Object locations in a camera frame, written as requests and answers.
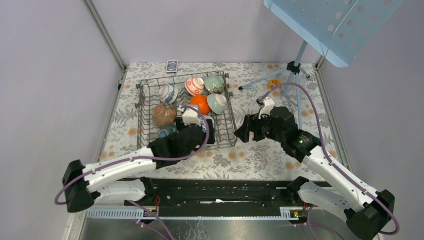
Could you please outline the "blue white zigzag bowl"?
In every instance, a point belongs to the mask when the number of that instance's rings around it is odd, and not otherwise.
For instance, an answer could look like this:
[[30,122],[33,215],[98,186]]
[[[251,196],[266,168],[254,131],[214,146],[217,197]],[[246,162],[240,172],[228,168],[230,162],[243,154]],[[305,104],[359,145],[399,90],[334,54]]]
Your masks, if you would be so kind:
[[213,120],[213,118],[212,118],[211,116],[209,116],[209,115],[203,115],[203,117],[205,118],[205,120],[206,120],[206,121],[203,121],[203,120],[201,120],[201,121],[200,121],[202,131],[203,131],[204,133],[206,133],[206,132],[207,132],[207,127],[206,127],[206,125],[208,125],[209,132],[211,133],[211,132],[212,132],[212,130],[214,129],[214,120]]

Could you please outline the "grey wire dish rack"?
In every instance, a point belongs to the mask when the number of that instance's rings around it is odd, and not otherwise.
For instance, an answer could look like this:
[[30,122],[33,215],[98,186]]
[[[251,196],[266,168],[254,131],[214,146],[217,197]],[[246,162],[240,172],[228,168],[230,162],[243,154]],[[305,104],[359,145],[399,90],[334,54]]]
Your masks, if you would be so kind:
[[[178,131],[182,130],[182,133],[172,133],[171,137],[167,140],[159,140],[158,133],[160,127],[153,121],[153,109],[160,104],[160,87],[164,87],[166,84],[177,87],[178,93],[173,105],[176,107],[187,106],[191,95],[186,89],[182,90],[184,85],[183,81],[187,80],[189,77],[217,76],[223,78],[224,96],[226,98],[232,97],[233,94],[229,92],[229,85],[226,82],[226,78],[229,75],[222,70],[142,79],[137,83],[136,88],[139,91],[139,100],[138,103],[135,104],[135,107],[138,109],[137,147],[139,149],[148,147],[155,142],[157,145],[168,143],[172,150],[176,150],[178,147],[181,147],[183,150],[187,150],[188,147],[191,147],[192,150],[199,149],[206,137],[206,128],[204,126],[185,126],[182,120],[182,113],[178,111],[176,120],[174,120],[172,124],[176,126]],[[209,126],[209,137],[205,148],[216,149],[233,147],[237,142],[237,138],[234,134],[236,131],[236,121],[231,103],[228,103],[227,106],[224,107],[223,113],[211,113],[209,116],[211,120],[206,122]]]

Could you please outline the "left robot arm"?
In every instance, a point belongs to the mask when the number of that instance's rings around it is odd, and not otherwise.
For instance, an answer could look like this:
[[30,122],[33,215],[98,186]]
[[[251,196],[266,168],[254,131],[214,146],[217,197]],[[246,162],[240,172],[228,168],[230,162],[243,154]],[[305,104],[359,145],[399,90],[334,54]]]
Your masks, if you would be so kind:
[[125,183],[124,178],[136,173],[154,171],[187,160],[215,142],[214,121],[199,117],[199,124],[177,126],[177,132],[160,137],[121,157],[105,162],[82,164],[71,161],[62,177],[63,188],[56,195],[56,205],[65,205],[69,213],[89,209],[101,200],[112,202],[139,201],[148,206],[155,192],[142,180]]

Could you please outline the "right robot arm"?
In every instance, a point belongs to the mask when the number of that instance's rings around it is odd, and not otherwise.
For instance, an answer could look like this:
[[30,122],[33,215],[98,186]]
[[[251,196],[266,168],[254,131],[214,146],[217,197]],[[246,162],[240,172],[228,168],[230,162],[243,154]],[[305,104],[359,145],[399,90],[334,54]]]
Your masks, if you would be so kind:
[[361,240],[372,240],[394,219],[395,197],[388,191],[378,191],[331,158],[321,141],[299,129],[294,115],[286,107],[247,114],[235,136],[242,142],[270,139],[278,142],[284,152],[317,172],[335,192],[322,189],[305,177],[289,185],[287,201],[293,206],[303,202],[315,205],[344,221]]

